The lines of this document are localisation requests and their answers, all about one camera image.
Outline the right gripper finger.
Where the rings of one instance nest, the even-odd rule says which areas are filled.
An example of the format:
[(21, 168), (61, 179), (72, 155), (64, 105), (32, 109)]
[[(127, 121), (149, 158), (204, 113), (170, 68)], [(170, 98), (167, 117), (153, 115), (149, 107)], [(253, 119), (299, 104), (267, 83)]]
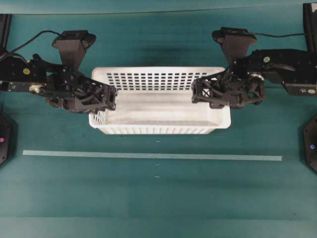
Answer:
[(193, 96), (223, 96), (228, 90), (229, 73), (203, 75), (194, 79), (191, 84)]
[(194, 104), (208, 103), (211, 109), (222, 109), (223, 107), (229, 105), (227, 101), (213, 96), (208, 96), (204, 94), (203, 91), (197, 91), (196, 89), (193, 89), (192, 93), (192, 103)]

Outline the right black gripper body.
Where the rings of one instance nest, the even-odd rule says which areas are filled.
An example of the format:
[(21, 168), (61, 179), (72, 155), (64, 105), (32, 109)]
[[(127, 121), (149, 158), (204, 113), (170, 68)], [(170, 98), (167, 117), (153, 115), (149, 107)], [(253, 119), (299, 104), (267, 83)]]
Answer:
[(247, 104), (260, 105), (265, 98), (264, 78), (233, 67), (225, 70), (222, 78), (225, 99), (231, 109), (242, 109)]

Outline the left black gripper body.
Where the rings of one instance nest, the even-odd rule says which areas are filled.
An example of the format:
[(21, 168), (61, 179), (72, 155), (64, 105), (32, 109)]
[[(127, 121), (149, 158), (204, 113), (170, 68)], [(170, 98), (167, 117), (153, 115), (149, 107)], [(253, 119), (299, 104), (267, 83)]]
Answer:
[(72, 71), (63, 68), (59, 72), (47, 77), (45, 88), (45, 101), (55, 108), (62, 108), (70, 112), (83, 113), (83, 110), (75, 108), (75, 102), (79, 99), (75, 95), (75, 88), (67, 83), (73, 76)]

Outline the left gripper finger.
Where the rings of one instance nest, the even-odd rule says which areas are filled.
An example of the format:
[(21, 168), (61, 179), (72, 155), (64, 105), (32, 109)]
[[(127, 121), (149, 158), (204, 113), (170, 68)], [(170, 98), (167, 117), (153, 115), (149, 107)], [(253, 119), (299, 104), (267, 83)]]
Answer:
[(114, 111), (115, 108), (115, 96), (104, 97), (99, 100), (94, 95), (91, 95), (84, 99), (75, 98), (74, 103), (74, 111), (82, 114), (96, 114), (99, 111), (104, 112), (106, 109)]
[(115, 99), (117, 90), (114, 86), (104, 84), (83, 75), (79, 76), (79, 99)]

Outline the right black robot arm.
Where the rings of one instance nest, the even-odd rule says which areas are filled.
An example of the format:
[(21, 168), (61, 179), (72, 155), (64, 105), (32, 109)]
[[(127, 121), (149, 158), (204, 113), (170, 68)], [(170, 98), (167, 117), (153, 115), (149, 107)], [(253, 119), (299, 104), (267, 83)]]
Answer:
[(211, 109), (242, 109), (265, 99), (265, 82), (281, 85), (292, 96), (317, 95), (317, 55), (295, 49), (256, 50), (235, 58), (219, 73), (192, 82), (192, 103)]

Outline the right black robot base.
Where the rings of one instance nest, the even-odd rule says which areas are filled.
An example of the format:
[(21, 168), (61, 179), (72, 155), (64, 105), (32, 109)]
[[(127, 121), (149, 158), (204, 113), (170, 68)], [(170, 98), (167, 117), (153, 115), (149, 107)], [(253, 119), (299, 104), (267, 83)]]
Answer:
[(303, 128), (305, 161), (306, 164), (316, 173), (317, 172), (317, 117), (315, 116)]

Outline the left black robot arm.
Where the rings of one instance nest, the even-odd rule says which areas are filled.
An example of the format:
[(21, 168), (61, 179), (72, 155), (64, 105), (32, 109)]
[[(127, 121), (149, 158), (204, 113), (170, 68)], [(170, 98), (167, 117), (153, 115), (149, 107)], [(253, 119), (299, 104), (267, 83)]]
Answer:
[(55, 108), (81, 114), (116, 109), (117, 90), (62, 64), (44, 61), (38, 54), (26, 61), (14, 54), (0, 62), (0, 90), (43, 97)]

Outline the left black robot base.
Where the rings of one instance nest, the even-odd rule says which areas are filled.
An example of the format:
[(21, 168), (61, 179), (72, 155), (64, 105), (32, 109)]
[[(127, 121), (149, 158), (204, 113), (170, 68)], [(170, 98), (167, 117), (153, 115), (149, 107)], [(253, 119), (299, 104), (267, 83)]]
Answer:
[(0, 167), (7, 164), (16, 154), (18, 124), (6, 114), (0, 115)]

